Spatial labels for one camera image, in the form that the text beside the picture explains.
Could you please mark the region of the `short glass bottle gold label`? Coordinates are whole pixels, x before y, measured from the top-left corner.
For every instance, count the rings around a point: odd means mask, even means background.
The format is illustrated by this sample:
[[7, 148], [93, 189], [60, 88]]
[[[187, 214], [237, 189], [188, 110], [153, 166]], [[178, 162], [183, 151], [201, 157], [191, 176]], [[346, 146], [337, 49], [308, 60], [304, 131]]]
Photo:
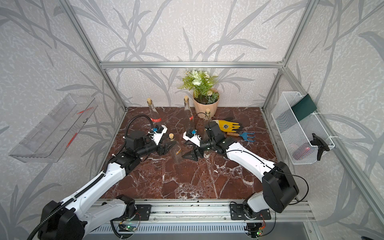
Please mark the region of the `short glass bottle gold label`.
[[173, 146], [170, 149], [170, 153], [175, 164], [180, 164], [183, 160], [182, 158], [182, 148], [180, 144], [177, 142], [175, 135], [173, 133], [169, 134], [169, 143], [172, 143]]

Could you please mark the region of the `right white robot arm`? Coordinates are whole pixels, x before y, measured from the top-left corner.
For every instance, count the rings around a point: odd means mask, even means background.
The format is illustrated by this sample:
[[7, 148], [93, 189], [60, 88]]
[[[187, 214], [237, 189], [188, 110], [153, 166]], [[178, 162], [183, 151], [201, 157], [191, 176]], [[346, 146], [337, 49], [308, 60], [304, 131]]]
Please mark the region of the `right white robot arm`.
[[243, 201], [244, 213], [249, 219], [256, 218], [258, 213], [267, 209], [282, 213], [299, 194], [294, 175], [285, 163], [274, 163], [252, 153], [241, 143], [225, 136], [214, 121], [209, 122], [205, 129], [209, 137], [207, 140], [202, 140], [196, 130], [189, 129], [183, 133], [183, 139], [194, 144], [193, 150], [184, 154], [183, 158], [198, 161], [206, 151], [212, 150], [256, 176], [263, 189]]

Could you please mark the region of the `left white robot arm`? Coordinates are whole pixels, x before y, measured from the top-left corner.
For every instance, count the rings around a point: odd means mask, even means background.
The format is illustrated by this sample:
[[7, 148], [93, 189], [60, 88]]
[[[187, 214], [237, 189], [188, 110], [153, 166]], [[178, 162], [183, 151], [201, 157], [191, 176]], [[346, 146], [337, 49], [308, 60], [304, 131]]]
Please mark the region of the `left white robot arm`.
[[41, 222], [28, 238], [81, 240], [107, 221], [134, 218], [138, 212], [135, 201], [125, 195], [93, 211], [90, 208], [108, 189], [131, 173], [142, 157], [151, 153], [163, 156], [169, 152], [174, 144], [161, 143], [167, 130], [162, 125], [148, 133], [133, 131], [127, 135], [125, 150], [112, 157], [105, 170], [72, 195], [60, 202], [51, 201], [43, 208]]

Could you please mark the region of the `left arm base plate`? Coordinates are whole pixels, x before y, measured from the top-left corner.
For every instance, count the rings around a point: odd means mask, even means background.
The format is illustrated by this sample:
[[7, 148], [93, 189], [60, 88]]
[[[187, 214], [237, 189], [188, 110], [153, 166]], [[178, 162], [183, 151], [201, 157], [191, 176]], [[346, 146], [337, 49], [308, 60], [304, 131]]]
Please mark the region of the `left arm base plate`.
[[135, 205], [136, 214], [132, 221], [149, 221], [151, 215], [151, 205]]

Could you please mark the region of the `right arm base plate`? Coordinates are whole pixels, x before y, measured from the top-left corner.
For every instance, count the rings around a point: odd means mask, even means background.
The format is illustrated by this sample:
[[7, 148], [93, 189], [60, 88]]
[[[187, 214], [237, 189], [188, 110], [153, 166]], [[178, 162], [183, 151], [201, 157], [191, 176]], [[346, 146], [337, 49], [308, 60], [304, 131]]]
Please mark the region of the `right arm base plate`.
[[231, 201], [229, 203], [231, 220], [271, 220], [271, 212], [269, 209], [261, 210], [260, 212], [253, 212], [250, 208], [244, 208], [243, 204], [238, 204]]

